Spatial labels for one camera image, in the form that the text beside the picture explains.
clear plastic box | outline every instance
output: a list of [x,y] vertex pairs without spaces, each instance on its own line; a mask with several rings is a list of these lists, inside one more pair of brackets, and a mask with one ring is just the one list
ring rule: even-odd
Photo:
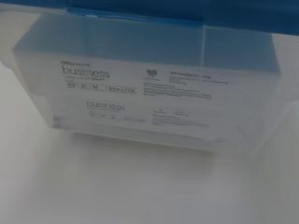
[[293,35],[0,8],[1,62],[52,128],[258,149],[298,100]]

transparent plastic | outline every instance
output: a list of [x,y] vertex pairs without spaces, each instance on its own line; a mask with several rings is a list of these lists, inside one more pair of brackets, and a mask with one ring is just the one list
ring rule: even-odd
[[256,151],[299,97],[296,36],[24,8],[0,59],[52,128]]

blue plastic lid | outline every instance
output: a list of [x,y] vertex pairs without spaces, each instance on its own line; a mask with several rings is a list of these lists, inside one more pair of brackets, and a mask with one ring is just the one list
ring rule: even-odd
[[298,0],[0,0],[77,14],[132,15],[201,21],[206,25],[299,35]]

blue lid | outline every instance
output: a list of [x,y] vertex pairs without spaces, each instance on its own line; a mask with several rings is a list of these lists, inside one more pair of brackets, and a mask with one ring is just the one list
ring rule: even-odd
[[0,0],[61,8],[78,14],[103,12],[148,16],[206,25],[299,35],[298,0]]
[[14,52],[198,66],[202,37],[200,27],[44,14]]

logo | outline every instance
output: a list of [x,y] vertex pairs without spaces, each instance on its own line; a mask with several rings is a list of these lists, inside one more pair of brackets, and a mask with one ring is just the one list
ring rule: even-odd
[[123,105],[113,105],[107,103],[99,103],[99,102],[87,102],[87,107],[89,108],[98,108],[98,109],[106,109],[106,110],[113,110],[113,111],[122,111],[124,110]]
[[107,71],[96,71],[86,68],[70,68],[66,65],[61,65],[63,73],[65,75],[74,75],[74,76],[91,76],[91,77],[110,77],[110,73]]
[[148,75],[151,76],[151,77],[155,77],[155,76],[158,75],[157,70],[150,70],[150,69],[148,69],[148,70],[147,70],[147,73],[148,73]]

